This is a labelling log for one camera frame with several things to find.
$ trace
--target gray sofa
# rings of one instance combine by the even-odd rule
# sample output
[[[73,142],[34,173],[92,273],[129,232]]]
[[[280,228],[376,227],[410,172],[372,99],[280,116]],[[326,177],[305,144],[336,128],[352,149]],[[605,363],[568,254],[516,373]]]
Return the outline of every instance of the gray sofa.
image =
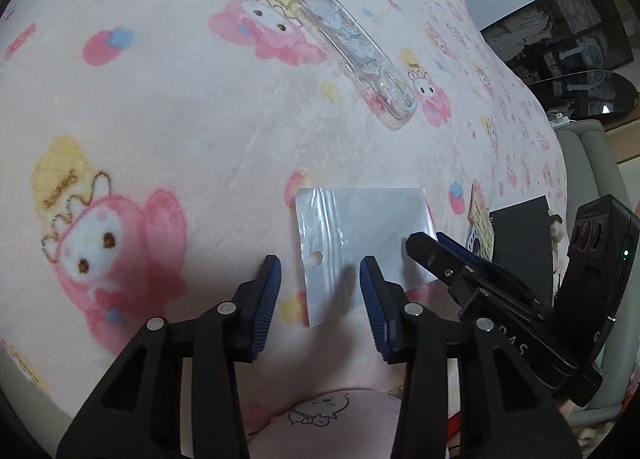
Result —
[[[566,229],[574,228],[578,207],[611,194],[632,209],[616,160],[611,153],[602,124],[596,120],[572,122],[556,131],[567,174]],[[615,417],[621,408],[633,370],[640,338],[640,273],[636,257],[626,286],[616,324],[598,357],[602,386],[583,409],[574,410],[572,425],[590,425]]]

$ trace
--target brown eye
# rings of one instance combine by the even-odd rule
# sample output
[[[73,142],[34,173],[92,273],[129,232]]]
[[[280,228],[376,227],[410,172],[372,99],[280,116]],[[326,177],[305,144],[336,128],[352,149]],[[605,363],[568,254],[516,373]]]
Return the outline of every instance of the brown eye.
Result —
[[[78,261],[78,273],[89,273],[89,261],[87,261],[86,259],[80,259]]]
[[[116,238],[113,236],[113,233],[107,232],[102,236],[102,248],[113,248],[116,245]]]

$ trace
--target clear plastic case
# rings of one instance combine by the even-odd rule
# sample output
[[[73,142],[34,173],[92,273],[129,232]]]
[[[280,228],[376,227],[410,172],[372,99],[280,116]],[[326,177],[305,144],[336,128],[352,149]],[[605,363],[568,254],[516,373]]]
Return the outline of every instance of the clear plastic case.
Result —
[[[337,0],[290,0],[289,8],[315,39],[341,62],[370,109],[397,131],[415,113],[412,87]]]

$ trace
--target plastic packaging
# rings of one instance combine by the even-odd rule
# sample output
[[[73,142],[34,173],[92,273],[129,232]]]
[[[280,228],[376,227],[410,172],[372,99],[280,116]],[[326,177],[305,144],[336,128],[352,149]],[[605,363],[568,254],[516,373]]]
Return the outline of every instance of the plastic packaging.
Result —
[[[436,280],[404,250],[411,233],[436,238],[424,188],[303,188],[296,215],[312,327],[364,306],[357,278],[366,255],[405,291]]]
[[[378,119],[392,131],[415,113],[417,99],[391,61],[337,0],[290,0],[289,8],[329,52]]]

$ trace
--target silver screw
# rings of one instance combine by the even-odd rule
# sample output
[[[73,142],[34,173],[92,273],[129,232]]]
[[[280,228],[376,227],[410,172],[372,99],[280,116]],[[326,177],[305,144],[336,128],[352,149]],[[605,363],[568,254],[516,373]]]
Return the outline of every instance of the silver screw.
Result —
[[[410,302],[404,306],[404,312],[406,314],[410,314],[411,316],[418,316],[422,313],[424,309],[420,304],[416,304],[415,302]]]
[[[220,314],[232,314],[236,310],[236,305],[233,302],[223,302],[218,306],[218,312]]]
[[[157,331],[158,329],[161,329],[163,325],[164,320],[159,316],[155,316],[146,321],[146,328],[149,331]]]
[[[476,326],[481,331],[491,331],[494,328],[494,321],[490,318],[478,318]]]

